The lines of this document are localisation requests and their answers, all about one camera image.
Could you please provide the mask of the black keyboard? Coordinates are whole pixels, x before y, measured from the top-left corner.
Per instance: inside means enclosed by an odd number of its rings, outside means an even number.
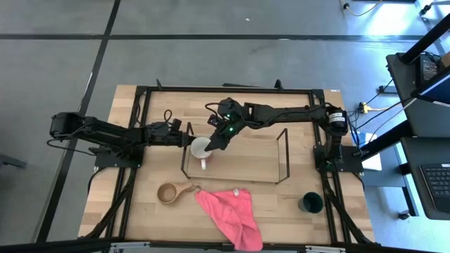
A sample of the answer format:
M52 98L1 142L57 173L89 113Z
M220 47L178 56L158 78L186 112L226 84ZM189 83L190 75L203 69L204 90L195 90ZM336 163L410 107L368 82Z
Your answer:
M420 165L435 209L450 214L450 164Z

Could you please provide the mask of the red mug white handle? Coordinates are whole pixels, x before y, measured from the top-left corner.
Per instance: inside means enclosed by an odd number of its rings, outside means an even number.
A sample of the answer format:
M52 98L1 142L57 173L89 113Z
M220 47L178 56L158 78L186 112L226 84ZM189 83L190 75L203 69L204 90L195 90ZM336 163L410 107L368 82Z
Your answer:
M206 151L206 147L210 144L208 137L200 136L191 143L191 154L200 160L202 170L207 168L207 160L211 157L212 151Z

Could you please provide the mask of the black table frame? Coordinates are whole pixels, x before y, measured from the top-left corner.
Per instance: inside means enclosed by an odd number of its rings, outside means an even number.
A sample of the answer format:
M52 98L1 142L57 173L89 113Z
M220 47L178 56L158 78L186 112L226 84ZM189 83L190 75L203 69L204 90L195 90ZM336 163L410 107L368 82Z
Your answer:
M191 124L196 134L208 134L207 103L231 97L240 102L263 103L273 107L301 106L324 100L342 106L342 95L330 89L257 89L238 87L165 87L152 88L147 119L162 118L171 110L183 124ZM209 191L245 188L252 194L253 211L267 247L283 245L328 245L330 231L325 212L306 214L297 207L300 197L309 191L321 192L321 177L314 166L316 143L310 123L277 124L258 131L244 130L240 137L249 141L266 141L288 130L290 177L280 183L253 183L200 179L198 184ZM108 235L122 235L129 241L148 241L156 247L187 247L228 249L231 245L211 218L196 203L192 194L185 194L171 205L162 205L156 198L157 188L165 182L182 182L182 149L150 147L144 152L143 164L136 173L130 201L123 202L108 227Z

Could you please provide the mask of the black rig crossbar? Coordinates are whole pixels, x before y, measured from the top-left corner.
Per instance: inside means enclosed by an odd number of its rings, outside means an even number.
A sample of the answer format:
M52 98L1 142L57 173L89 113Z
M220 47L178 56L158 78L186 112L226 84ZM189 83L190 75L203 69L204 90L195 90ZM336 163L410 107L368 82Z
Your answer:
M34 242L19 245L0 245L0 253L92 253L106 250L141 248L181 248L232 252L234 246L224 242L163 242L126 241L124 238L79 238L54 242ZM264 244L263 250L296 251L300 253L436 253L414 249L383 247L379 244L335 242L330 245Z

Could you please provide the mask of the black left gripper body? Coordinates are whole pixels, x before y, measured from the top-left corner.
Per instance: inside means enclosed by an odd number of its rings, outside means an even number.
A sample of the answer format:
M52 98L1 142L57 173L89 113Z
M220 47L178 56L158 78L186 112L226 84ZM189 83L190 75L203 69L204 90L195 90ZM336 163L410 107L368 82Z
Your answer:
M180 130L181 120L170 122L154 122L146 125L146 145L182 146L184 133Z

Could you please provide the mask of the wooden cup with handle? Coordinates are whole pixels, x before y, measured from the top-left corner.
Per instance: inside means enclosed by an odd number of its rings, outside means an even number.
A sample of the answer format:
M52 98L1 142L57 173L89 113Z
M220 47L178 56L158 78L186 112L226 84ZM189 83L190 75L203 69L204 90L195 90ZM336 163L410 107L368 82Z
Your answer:
M157 190L157 200L162 205L175 203L184 193L200 190L201 187L192 183L163 183Z

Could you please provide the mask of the black power adapter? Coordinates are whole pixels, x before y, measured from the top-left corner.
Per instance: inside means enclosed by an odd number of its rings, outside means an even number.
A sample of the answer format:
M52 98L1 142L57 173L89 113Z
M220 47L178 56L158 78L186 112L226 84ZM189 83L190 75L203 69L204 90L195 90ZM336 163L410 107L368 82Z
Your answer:
M416 85L422 86L439 72L439 57L423 54L416 59Z

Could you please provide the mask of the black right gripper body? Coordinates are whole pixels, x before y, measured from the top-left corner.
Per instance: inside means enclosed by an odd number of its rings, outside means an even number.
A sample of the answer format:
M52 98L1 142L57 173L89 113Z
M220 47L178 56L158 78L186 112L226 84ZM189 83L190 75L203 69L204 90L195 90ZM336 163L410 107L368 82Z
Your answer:
M244 107L230 97L208 103L207 109L213 112L208 124L215 127L211 140L231 140L245 127Z

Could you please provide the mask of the black side desk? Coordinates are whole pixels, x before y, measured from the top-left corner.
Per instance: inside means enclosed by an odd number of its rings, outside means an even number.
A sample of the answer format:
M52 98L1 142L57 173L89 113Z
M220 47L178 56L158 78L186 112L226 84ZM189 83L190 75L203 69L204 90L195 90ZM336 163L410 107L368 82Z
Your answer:
M405 127L397 135L425 215L429 219L450 221L449 213L435 209L420 172L420 165L450 164L450 107L411 96L414 90L421 87L416 85L416 67L413 61L448 30L450 14L407 52L388 55L386 60L406 115L406 121L402 123Z

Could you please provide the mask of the dark green cup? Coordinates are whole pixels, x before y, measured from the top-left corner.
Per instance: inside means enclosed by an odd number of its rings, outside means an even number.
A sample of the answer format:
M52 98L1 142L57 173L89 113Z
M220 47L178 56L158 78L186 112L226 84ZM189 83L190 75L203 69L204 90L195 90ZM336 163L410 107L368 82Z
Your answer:
M318 193L308 192L299 199L297 206L303 212L318 214L323 209L323 200Z

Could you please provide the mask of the pink cloth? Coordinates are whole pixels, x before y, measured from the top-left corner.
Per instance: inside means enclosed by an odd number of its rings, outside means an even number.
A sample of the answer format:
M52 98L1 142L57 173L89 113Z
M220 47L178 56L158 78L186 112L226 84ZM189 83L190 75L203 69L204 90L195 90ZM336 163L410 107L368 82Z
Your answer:
M252 196L247 189L200 190L194 196L234 249L246 252L262 250L262 234L254 218Z

